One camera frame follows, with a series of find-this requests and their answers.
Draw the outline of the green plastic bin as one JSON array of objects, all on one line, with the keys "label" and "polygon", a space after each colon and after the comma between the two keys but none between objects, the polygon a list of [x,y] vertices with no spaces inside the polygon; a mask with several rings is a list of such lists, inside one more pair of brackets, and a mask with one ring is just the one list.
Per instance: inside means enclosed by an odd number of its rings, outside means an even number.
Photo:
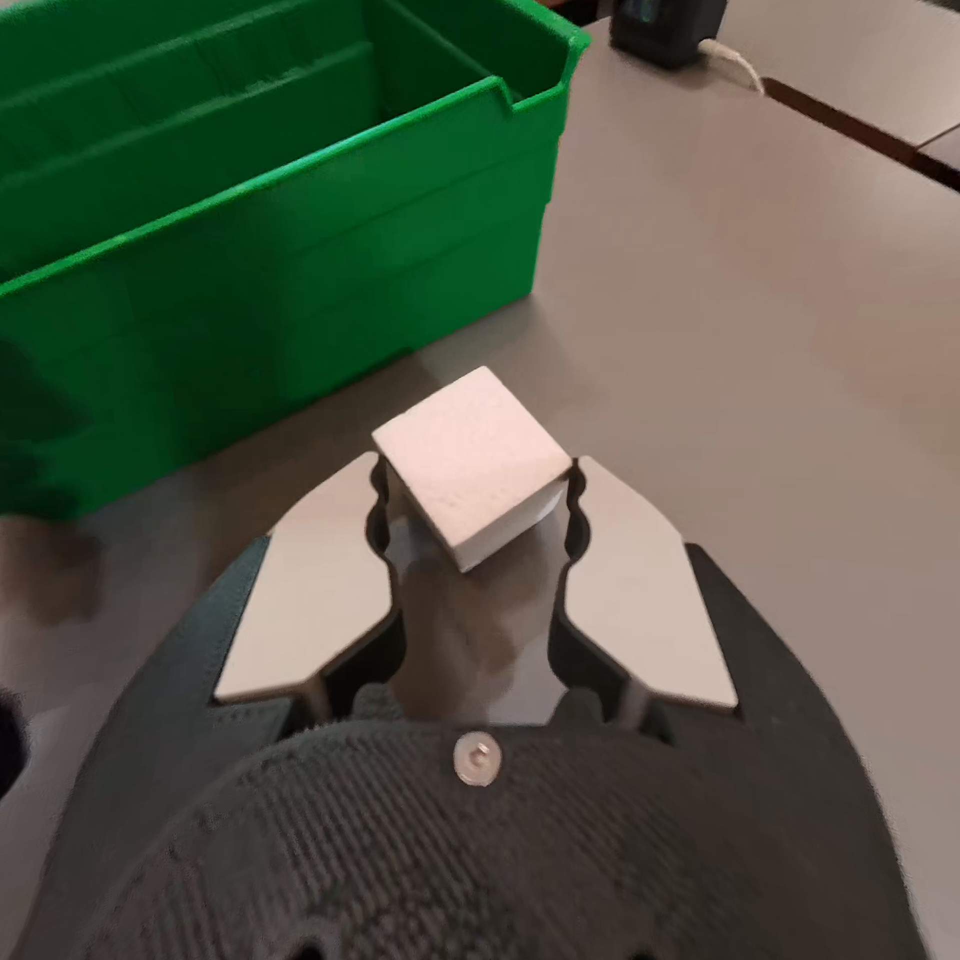
[{"label": "green plastic bin", "polygon": [[516,300],[591,39],[539,2],[18,2],[2,515],[78,518]]}]

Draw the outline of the person's dark clothing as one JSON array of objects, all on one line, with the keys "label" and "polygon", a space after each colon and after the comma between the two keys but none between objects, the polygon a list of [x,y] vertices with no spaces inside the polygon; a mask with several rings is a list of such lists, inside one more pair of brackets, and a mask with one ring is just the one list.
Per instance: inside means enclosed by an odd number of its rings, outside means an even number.
[{"label": "person's dark clothing", "polygon": [[27,730],[18,700],[1,688],[1,798],[10,792],[28,760]]}]

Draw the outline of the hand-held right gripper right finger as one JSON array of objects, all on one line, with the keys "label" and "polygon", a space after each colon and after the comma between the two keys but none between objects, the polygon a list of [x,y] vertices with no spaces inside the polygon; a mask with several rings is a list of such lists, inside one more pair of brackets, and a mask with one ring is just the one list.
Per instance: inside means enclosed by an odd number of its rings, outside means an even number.
[{"label": "hand-held right gripper right finger", "polygon": [[557,679],[594,694],[621,729],[667,706],[736,717],[738,691],[671,520],[590,456],[571,467],[566,505],[547,647]]}]

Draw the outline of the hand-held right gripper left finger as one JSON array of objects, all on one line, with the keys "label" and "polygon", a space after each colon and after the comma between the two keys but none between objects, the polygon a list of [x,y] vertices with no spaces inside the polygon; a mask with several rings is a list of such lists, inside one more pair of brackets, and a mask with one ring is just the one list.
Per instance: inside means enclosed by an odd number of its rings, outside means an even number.
[{"label": "hand-held right gripper left finger", "polygon": [[406,655],[399,576],[387,557],[389,484],[366,451],[301,498],[266,538],[214,700],[287,698],[316,721],[350,715]]}]

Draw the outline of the black electronic device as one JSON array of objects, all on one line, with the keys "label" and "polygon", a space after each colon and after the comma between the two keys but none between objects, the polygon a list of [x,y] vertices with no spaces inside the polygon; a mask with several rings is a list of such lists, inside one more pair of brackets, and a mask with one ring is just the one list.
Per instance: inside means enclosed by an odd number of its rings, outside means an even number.
[{"label": "black electronic device", "polygon": [[699,44],[716,40],[728,1],[614,1],[613,48],[653,66],[678,70],[696,63]]}]

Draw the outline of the white foam cube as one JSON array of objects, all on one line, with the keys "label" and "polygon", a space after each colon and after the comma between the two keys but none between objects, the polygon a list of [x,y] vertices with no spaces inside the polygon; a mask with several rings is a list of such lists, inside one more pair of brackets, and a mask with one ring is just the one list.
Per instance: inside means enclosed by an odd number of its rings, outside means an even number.
[{"label": "white foam cube", "polygon": [[573,465],[487,366],[394,416],[371,438],[462,573],[546,517]]}]

